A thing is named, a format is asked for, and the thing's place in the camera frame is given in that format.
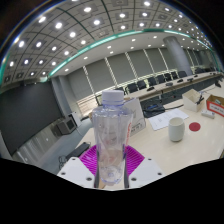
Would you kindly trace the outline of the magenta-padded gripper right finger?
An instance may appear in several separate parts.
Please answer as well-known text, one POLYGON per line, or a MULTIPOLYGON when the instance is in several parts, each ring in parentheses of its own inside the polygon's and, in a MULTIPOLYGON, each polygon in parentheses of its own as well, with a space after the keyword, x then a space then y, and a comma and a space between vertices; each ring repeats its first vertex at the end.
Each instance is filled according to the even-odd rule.
POLYGON ((163 176, 164 172, 153 159, 144 157, 131 146, 127 147, 124 172, 125 185, 147 185, 163 176))

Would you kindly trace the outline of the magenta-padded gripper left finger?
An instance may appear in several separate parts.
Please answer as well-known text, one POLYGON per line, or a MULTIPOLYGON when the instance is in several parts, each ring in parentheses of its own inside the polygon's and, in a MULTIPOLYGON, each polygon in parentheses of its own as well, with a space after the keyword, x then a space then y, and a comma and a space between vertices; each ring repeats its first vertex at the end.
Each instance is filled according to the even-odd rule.
POLYGON ((71 157, 59 171, 58 176, 79 186, 94 186, 97 174, 96 146, 80 157, 71 157))

